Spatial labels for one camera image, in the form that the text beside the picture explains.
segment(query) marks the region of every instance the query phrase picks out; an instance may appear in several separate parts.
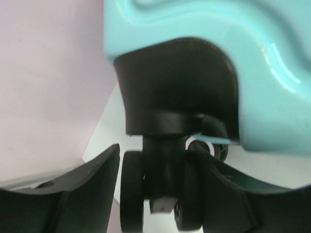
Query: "black plastic part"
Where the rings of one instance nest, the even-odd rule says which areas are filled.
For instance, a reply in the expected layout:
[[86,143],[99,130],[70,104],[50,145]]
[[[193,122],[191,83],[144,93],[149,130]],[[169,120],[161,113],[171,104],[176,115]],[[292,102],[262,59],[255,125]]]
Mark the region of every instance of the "black plastic part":
[[186,152],[183,193],[174,207],[175,222],[180,231],[194,231],[203,224],[203,183],[192,151]]
[[0,190],[0,232],[105,233],[119,152],[119,146],[113,145],[92,161],[39,188]]
[[311,232],[311,186],[297,190],[278,187],[249,177],[207,153],[197,155],[205,189],[204,232]]
[[183,188],[185,137],[143,137],[146,195],[152,213],[170,213]]
[[124,233],[143,231],[143,166],[141,151],[124,154],[121,175],[120,220]]
[[[214,147],[214,158],[224,162],[228,155],[228,145],[222,144],[212,144]],[[188,146],[188,150],[196,151],[197,146],[200,146],[202,149],[206,151],[206,153],[210,153],[209,147],[205,142],[195,140],[191,142]]]
[[180,38],[124,54],[114,60],[127,134],[191,135],[214,131],[239,140],[236,73],[216,46]]

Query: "teal plastic shell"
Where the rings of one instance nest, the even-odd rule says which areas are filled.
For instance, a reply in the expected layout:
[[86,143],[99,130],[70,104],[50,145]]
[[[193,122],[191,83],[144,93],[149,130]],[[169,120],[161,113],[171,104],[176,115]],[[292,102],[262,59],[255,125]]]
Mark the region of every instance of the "teal plastic shell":
[[113,62],[181,37],[215,44],[237,72],[241,145],[309,156],[310,17],[311,0],[105,0],[104,52]]

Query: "glossy surface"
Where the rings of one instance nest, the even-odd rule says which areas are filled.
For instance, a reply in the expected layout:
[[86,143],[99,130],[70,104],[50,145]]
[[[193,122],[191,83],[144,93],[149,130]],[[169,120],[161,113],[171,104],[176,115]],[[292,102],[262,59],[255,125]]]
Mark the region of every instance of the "glossy surface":
[[232,60],[239,82],[242,146],[311,151],[311,1],[106,0],[106,56],[199,37]]

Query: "black rubber wheel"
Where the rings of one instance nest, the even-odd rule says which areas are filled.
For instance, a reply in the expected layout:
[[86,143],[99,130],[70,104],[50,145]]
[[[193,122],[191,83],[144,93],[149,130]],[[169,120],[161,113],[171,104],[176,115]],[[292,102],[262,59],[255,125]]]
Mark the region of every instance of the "black rubber wheel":
[[120,220],[123,233],[142,233],[143,204],[142,152],[127,151],[122,164],[120,194]]
[[183,194],[174,207],[175,222],[180,231],[195,231],[203,224],[203,184],[195,164],[190,161],[194,159],[191,153],[187,151]]

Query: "caster wheel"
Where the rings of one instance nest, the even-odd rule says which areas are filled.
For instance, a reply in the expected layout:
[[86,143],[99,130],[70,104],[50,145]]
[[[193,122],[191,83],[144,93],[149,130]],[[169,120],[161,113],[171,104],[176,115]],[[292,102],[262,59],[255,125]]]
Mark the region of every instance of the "caster wheel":
[[228,146],[222,144],[212,144],[210,142],[202,142],[196,140],[193,137],[189,137],[186,141],[186,149],[191,151],[196,151],[196,147],[202,147],[207,153],[211,153],[211,155],[224,162],[228,155]]
[[182,197],[174,207],[175,222],[180,231],[195,231],[203,224],[203,184],[193,163],[186,160]]
[[120,220],[123,233],[142,233],[143,204],[142,152],[127,151],[121,174]]

